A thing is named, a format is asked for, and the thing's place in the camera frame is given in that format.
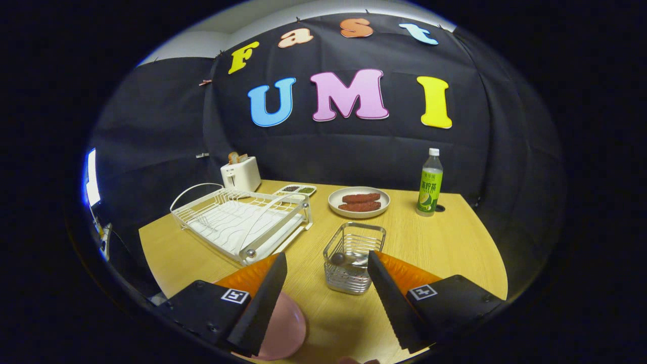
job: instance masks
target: plastic bottle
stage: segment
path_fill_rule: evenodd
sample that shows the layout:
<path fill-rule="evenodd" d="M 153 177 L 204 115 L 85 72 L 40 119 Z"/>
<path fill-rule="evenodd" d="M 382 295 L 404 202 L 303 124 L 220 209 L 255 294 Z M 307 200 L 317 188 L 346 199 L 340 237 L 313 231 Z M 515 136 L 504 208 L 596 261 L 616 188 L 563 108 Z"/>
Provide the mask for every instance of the plastic bottle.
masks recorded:
<path fill-rule="evenodd" d="M 429 159 L 422 166 L 420 193 L 415 206 L 415 211 L 420 216 L 431 216 L 436 211 L 443 181 L 443 166 L 439 156 L 440 150 L 429 148 Z"/>

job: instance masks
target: light blue letter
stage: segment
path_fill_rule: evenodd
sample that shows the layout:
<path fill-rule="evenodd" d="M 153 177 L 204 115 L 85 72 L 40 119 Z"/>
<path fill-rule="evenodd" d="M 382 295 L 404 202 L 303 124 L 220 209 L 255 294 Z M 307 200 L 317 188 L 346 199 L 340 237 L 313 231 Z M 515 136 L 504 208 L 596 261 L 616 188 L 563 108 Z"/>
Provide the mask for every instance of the light blue letter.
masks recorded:
<path fill-rule="evenodd" d="M 274 87 L 279 89 L 279 100 L 281 106 L 273 114 L 267 113 L 265 109 L 265 93 L 270 89 L 268 85 L 258 86 L 247 93 L 251 99 L 252 121 L 258 126 L 275 126 L 285 121 L 292 113 L 292 85 L 296 78 L 288 77 L 278 80 Z"/>
<path fill-rule="evenodd" d="M 409 34 L 413 36 L 415 39 L 431 44 L 431 45 L 438 45 L 438 41 L 432 38 L 429 38 L 425 34 L 429 34 L 429 30 L 423 29 L 421 27 L 418 27 L 416 24 L 400 24 L 400 28 L 405 28 L 406 30 L 409 30 Z"/>

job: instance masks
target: metal wire basket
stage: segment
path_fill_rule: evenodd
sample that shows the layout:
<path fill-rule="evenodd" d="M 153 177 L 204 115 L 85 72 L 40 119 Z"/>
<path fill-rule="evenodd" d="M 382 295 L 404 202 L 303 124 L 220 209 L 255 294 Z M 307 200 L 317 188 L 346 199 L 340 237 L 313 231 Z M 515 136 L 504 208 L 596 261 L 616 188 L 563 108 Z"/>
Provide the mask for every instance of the metal wire basket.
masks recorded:
<path fill-rule="evenodd" d="M 216 185 L 220 189 L 173 208 L 182 195 L 202 185 Z M 274 196 L 225 188 L 217 183 L 187 188 L 173 201 L 170 211 L 182 230 L 192 231 L 244 266 L 282 251 L 313 224 L 308 196 Z"/>
<path fill-rule="evenodd" d="M 368 275 L 368 253 L 382 251 L 386 230 L 364 223 L 347 222 L 334 234 L 323 250 L 323 271 L 332 290 L 361 295 L 371 287 Z M 345 257 L 343 264 L 331 260 L 336 253 Z"/>

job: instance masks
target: bottle label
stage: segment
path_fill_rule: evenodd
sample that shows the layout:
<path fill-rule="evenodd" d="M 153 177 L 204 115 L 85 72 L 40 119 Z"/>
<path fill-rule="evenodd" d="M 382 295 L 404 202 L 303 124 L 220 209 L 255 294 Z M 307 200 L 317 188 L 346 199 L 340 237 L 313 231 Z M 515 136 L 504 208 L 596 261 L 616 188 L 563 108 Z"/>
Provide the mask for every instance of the bottle label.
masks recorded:
<path fill-rule="evenodd" d="M 422 171 L 420 181 L 420 194 L 418 194 L 418 204 L 416 209 L 423 212 L 436 211 L 438 195 L 441 192 L 442 173 L 429 173 Z"/>

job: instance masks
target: pink letter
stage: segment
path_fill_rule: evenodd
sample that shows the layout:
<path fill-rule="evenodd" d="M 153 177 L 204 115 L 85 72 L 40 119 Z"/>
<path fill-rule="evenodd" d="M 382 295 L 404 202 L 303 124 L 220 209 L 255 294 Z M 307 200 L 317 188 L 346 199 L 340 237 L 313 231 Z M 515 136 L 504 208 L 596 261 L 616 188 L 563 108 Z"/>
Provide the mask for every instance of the pink letter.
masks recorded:
<path fill-rule="evenodd" d="M 310 81 L 317 85 L 317 112 L 314 121 L 333 120 L 337 114 L 331 110 L 330 101 L 337 106 L 344 118 L 351 116 L 355 101 L 360 99 L 360 107 L 355 115 L 361 119 L 385 119 L 389 111 L 384 108 L 380 78 L 384 73 L 379 69 L 361 69 L 349 87 L 332 72 L 312 75 Z"/>

